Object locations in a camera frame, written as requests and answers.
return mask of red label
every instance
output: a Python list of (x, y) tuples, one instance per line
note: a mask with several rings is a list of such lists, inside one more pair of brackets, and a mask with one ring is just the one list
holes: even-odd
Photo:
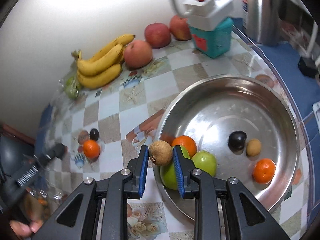
[(204, 38), (199, 38), (197, 35), (192, 35), (193, 39), (195, 40), (196, 46), (203, 51), (207, 51), (207, 41)]

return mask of checkered tablecloth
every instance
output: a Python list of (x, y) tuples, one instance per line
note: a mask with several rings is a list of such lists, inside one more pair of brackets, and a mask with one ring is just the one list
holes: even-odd
[[(127, 167), (138, 152), (126, 135), (160, 109), (166, 109), (189, 85), (207, 77), (231, 73), (253, 78), (267, 75), (273, 80), (274, 91), (292, 110), (291, 95), (284, 92), (273, 71), (234, 33), (230, 51), (216, 59), (194, 49), (192, 41), (172, 41), (163, 49), (153, 50), (153, 55), (155, 60), (148, 66), (135, 72), (124, 67), (120, 77), (111, 84), (102, 90), (87, 91), (85, 96), (55, 116), (46, 136), (46, 146), (61, 142), (70, 152), (62, 161), (55, 160), (46, 172), (54, 188), (69, 194), (85, 177), (106, 179)], [(299, 239), (307, 224), (309, 165), (303, 132), (293, 110), (292, 113), (300, 135), (299, 169), (291, 196), (272, 215), (291, 239)], [(99, 130), (104, 150), (96, 162), (85, 162), (78, 168), (73, 156), (78, 147), (77, 137), (81, 130), (90, 131), (91, 128)], [(193, 223), (163, 202), (152, 168), (148, 168), (143, 198), (128, 202), (133, 209), (133, 216), (128, 220), (132, 239), (192, 239)]]

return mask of green apple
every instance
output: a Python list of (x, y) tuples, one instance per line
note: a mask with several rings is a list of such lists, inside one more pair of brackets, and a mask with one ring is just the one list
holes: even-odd
[[(187, 149), (181, 145), (180, 145), (180, 147), (181, 147), (181, 151), (182, 151), (183, 156), (185, 158), (190, 159), (190, 156), (189, 156)], [(174, 171), (173, 160), (167, 166), (160, 167), (160, 178), (162, 180), (162, 183), (167, 188), (175, 189), (175, 190), (178, 189), (177, 178), (176, 178), (176, 173)]]
[(200, 151), (197, 152), (191, 160), (193, 160), (196, 168), (206, 171), (212, 177), (216, 175), (217, 160), (213, 154), (207, 151)]

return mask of bunch of bananas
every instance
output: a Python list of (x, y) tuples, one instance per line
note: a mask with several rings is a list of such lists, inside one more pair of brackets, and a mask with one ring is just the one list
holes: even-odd
[(82, 59), (81, 50), (74, 51), (71, 55), (76, 59), (80, 84), (89, 89), (96, 89), (117, 78), (122, 71), (124, 46), (134, 38), (135, 35), (132, 34), (121, 35), (88, 60)]

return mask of orange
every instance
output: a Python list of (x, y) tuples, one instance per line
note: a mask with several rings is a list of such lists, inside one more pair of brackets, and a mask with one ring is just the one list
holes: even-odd
[(253, 178), (260, 184), (268, 184), (276, 173), (276, 165), (270, 159), (258, 161), (253, 169)]
[(83, 143), (83, 153), (89, 159), (97, 158), (100, 154), (100, 146), (94, 140), (85, 141)]
[(173, 140), (171, 146), (173, 147), (175, 145), (184, 146), (187, 149), (188, 153), (189, 153), (190, 159), (197, 152), (196, 142), (190, 136), (187, 136), (187, 135), (181, 135), (181, 136), (175, 138)]

